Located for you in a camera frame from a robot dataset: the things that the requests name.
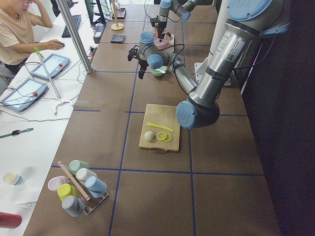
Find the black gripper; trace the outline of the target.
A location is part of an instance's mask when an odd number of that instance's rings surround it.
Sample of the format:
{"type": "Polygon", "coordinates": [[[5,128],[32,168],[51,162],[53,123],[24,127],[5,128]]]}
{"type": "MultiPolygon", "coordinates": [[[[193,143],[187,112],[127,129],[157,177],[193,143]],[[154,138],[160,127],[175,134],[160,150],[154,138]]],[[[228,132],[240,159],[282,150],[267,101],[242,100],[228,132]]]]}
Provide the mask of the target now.
{"type": "Polygon", "coordinates": [[[158,29],[158,39],[162,41],[164,39],[164,30],[167,26],[168,17],[157,15],[156,17],[152,17],[150,19],[150,23],[152,27],[156,27],[158,29]]]}
{"type": "Polygon", "coordinates": [[[139,47],[138,46],[133,46],[127,56],[127,60],[131,61],[132,59],[136,59],[139,62],[140,65],[140,71],[138,72],[138,78],[143,79],[145,71],[147,70],[148,63],[145,59],[142,59],[140,57],[140,52],[139,52],[139,47]]]}

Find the person's hand on mouse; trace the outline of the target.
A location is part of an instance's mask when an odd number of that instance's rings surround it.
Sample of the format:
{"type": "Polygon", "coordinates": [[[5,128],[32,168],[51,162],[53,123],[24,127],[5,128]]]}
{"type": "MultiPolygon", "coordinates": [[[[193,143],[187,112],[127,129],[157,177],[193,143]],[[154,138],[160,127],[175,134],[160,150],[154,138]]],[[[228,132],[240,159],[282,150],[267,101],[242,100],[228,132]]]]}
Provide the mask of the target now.
{"type": "Polygon", "coordinates": [[[50,49],[50,50],[58,50],[58,49],[61,49],[59,45],[60,43],[61,43],[60,41],[53,39],[46,42],[46,47],[47,49],[50,49]]]}

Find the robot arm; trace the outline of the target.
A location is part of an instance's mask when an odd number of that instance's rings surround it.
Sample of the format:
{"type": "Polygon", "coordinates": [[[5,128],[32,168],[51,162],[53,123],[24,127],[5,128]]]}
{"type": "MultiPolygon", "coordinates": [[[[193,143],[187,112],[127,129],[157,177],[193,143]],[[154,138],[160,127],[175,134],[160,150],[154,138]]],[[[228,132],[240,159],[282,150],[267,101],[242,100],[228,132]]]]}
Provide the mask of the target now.
{"type": "Polygon", "coordinates": [[[152,27],[157,27],[157,38],[159,41],[161,42],[164,39],[170,11],[185,22],[189,19],[191,12],[199,2],[199,0],[188,0],[184,5],[181,5],[176,0],[161,0],[159,14],[155,18],[150,18],[152,27]]]}
{"type": "Polygon", "coordinates": [[[185,129],[196,129],[215,123],[220,110],[216,99],[248,44],[258,38],[284,34],[288,30],[291,1],[289,0],[226,0],[220,14],[226,14],[221,24],[224,34],[214,53],[202,64],[202,78],[196,81],[187,71],[177,53],[159,50],[154,35],[144,31],[140,43],[128,53],[128,60],[140,64],[139,78],[147,68],[168,66],[187,94],[187,100],[176,108],[178,123],[185,129]]]}

